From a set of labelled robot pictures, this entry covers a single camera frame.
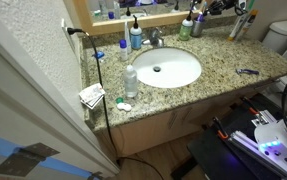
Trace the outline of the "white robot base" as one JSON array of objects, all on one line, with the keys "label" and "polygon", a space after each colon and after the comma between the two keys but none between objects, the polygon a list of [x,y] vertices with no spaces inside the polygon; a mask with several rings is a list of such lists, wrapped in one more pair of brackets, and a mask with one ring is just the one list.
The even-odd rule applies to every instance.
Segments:
[{"label": "white robot base", "polygon": [[229,141],[256,161],[287,179],[287,129],[282,119],[275,119],[268,110],[261,111],[264,121],[252,120],[254,140],[241,131],[234,131]]}]

